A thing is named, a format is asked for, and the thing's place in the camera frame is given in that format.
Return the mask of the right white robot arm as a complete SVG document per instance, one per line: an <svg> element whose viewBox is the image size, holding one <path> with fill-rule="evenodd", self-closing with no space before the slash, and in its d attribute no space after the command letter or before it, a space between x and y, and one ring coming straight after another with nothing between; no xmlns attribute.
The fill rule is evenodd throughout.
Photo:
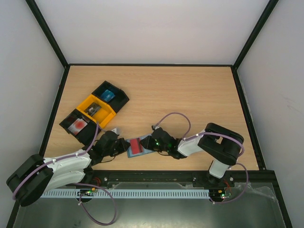
<svg viewBox="0 0 304 228"><path fill-rule="evenodd" d="M244 153L242 135L215 123L188 138L174 138L162 128L154 129L152 134L140 140L140 145L150 151L167 152L175 159L187 158L197 152L206 152L213 157L207 174L208 183L218 186L224 180L228 168L236 165Z"/></svg>

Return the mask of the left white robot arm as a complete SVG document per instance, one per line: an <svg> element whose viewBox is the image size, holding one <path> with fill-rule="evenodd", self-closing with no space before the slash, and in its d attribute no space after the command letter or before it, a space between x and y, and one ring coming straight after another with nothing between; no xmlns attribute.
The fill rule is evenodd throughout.
<svg viewBox="0 0 304 228"><path fill-rule="evenodd" d="M13 199L22 207L37 201L42 194L68 184L86 183L92 178L92 167L107 156L126 152L130 143L113 131L106 131L100 139L82 149L58 157L30 156L7 179Z"/></svg>

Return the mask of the teal card holder wallet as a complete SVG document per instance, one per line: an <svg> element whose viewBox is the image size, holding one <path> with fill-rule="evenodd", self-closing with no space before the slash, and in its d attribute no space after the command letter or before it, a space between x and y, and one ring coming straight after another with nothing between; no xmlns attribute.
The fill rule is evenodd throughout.
<svg viewBox="0 0 304 228"><path fill-rule="evenodd" d="M143 156L143 155L147 155L147 154L150 154L150 153L154 152L154 151L145 149L140 144L140 141L143 140L144 138L146 138L147 136L150 136L150 134L126 140L128 143L130 143L130 147L126 151L128 158L134 158L134 157L138 157L138 156Z"/></svg>

